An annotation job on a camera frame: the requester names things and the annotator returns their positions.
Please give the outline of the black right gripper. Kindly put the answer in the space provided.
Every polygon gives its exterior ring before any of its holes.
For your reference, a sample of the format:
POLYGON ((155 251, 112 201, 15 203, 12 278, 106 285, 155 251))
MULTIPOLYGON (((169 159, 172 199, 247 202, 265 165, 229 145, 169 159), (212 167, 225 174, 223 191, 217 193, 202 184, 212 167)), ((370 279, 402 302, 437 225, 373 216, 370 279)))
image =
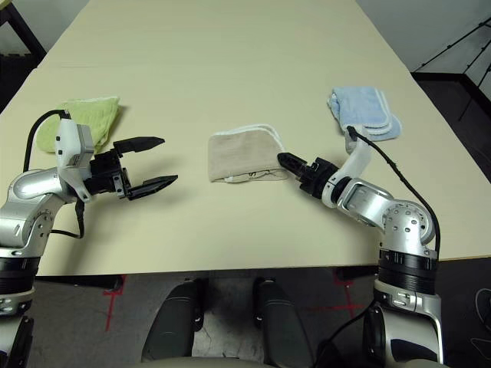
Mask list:
POLYGON ((338 167, 320 157, 310 165, 292 153, 278 153, 277 160, 283 169, 299 176, 300 189, 312 197, 321 197, 328 180, 338 171, 338 167))

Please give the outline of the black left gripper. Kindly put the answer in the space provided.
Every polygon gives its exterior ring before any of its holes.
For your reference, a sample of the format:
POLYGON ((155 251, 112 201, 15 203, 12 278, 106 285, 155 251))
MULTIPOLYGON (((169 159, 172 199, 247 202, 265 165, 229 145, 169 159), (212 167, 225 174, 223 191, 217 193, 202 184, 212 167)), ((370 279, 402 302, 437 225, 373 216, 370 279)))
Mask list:
POLYGON ((139 186, 130 187, 127 169, 120 164, 120 153, 143 152, 165 143, 165 139, 155 136, 139 136, 114 142, 114 149, 99 153, 90 161, 91 176, 84 181, 91 195, 114 192, 128 200, 141 199, 165 189, 178 179, 178 175, 158 176, 143 181, 139 186))

